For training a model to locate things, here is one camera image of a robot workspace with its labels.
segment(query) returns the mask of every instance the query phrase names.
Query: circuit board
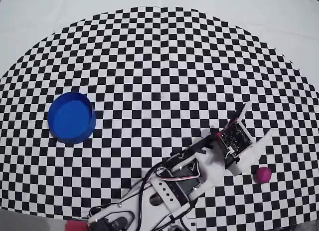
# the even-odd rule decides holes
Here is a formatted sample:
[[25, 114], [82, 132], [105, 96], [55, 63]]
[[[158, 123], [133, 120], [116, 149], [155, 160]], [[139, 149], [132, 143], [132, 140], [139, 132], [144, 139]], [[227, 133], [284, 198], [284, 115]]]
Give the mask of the circuit board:
[[230, 147], [234, 150], [233, 156], [236, 157], [248, 146], [251, 145], [251, 140], [246, 135], [245, 131], [238, 123], [232, 123], [228, 126], [220, 135], [221, 140], [226, 147]]

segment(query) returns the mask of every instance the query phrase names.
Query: pink object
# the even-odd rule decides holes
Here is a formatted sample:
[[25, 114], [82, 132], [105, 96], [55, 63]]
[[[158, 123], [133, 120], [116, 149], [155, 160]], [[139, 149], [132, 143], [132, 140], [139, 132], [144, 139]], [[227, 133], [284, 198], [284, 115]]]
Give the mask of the pink object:
[[256, 174], [257, 182], [264, 184], [269, 182], [271, 178], [271, 170], [268, 167], [261, 167], [257, 170]]
[[65, 231], [89, 231], [89, 227], [86, 222], [68, 220]]

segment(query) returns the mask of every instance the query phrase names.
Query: black and white checkered pattern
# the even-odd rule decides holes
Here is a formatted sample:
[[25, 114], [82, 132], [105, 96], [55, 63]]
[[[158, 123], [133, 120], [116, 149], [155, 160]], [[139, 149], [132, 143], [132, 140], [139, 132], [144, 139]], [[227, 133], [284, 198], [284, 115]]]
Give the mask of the black and white checkered pattern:
[[[59, 95], [91, 100], [96, 129], [68, 146], [49, 133]], [[162, 157], [251, 100], [254, 137], [277, 133], [250, 173], [226, 175], [196, 206], [198, 230], [267, 230], [316, 219], [318, 93], [258, 37], [197, 10], [139, 7], [71, 24], [30, 49], [0, 80], [0, 204], [83, 217], [118, 199]], [[257, 167], [273, 171], [255, 184]]]

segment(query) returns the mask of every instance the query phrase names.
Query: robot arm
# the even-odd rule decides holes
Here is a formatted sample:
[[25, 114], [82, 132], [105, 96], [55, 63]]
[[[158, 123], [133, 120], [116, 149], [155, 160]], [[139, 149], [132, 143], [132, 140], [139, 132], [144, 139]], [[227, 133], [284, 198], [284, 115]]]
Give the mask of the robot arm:
[[236, 176], [258, 163], [272, 132], [254, 141], [242, 123], [250, 106], [246, 103], [222, 131], [212, 131], [152, 167], [151, 175], [144, 177], [145, 186], [134, 187], [118, 203], [88, 219], [90, 230], [161, 230], [186, 215], [200, 195], [221, 181], [226, 169]]

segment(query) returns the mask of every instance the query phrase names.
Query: pink ball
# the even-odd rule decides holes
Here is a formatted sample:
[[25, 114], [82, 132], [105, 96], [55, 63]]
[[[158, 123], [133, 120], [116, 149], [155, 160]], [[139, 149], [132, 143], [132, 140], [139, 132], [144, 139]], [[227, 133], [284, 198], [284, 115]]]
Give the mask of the pink ball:
[[257, 170], [256, 179], [260, 184], [269, 182], [271, 178], [271, 170], [268, 167], [261, 167]]

